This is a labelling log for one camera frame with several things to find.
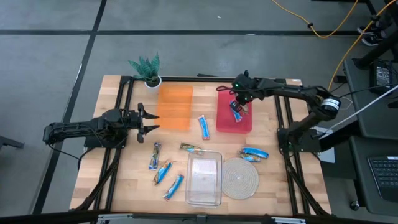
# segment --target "gray floor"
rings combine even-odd
[[[279,2],[305,15],[317,30],[332,30],[352,6],[309,0]],[[3,0],[0,29],[91,30],[99,6],[100,0]],[[368,18],[368,9],[359,4],[342,30],[355,30]],[[106,5],[99,29],[307,30],[296,17],[270,1],[260,0],[113,0]],[[24,150],[5,147],[0,152],[0,216],[30,212],[50,152],[41,141],[43,127],[61,120],[88,38],[0,35],[0,135],[25,142]],[[354,40],[241,35],[97,36],[72,121],[92,117],[103,75],[133,75],[127,60],[136,60],[140,55],[151,57],[159,53],[160,74],[165,76],[206,73],[234,77],[248,69],[259,77],[301,78],[306,85],[327,86],[337,63]],[[360,57],[368,50],[359,44],[351,56]],[[344,86],[336,94],[347,91]],[[352,112],[353,107],[341,111],[336,121]],[[322,125],[329,127],[332,123]],[[63,150],[79,155],[82,145],[82,139],[69,139]],[[61,155],[44,212],[68,210],[76,174],[76,160]],[[366,209],[351,211],[348,202],[356,197],[351,182],[331,178],[325,178],[325,182],[332,211],[339,217],[398,223],[396,217],[372,215]]]

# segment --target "orange translucent container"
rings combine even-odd
[[[162,129],[189,130],[193,87],[161,84],[157,100],[155,124]]]
[[[252,128],[252,106],[248,103],[248,114],[242,115],[241,122],[235,122],[235,117],[229,102],[235,100],[235,96],[229,94],[229,91],[219,91],[217,99],[217,131],[225,133],[247,134]]]

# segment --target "keyboard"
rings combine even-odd
[[[369,157],[368,161],[380,196],[398,202],[398,156]]]

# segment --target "artificial plant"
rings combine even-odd
[[[158,54],[156,54],[151,62],[149,62],[148,58],[144,60],[140,56],[139,63],[132,60],[129,60],[129,63],[138,72],[138,75],[134,75],[134,78],[146,81],[151,87],[155,87],[159,84],[160,79],[157,73],[160,67],[160,60]]]

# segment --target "potted plant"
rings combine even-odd
[[[149,62],[148,58],[144,60],[141,56],[139,57],[139,63],[129,60],[130,65],[138,72],[138,75],[134,75],[134,78],[145,81],[145,86],[150,89],[158,89],[162,83],[162,78],[158,76],[157,72],[160,67],[159,55]]]

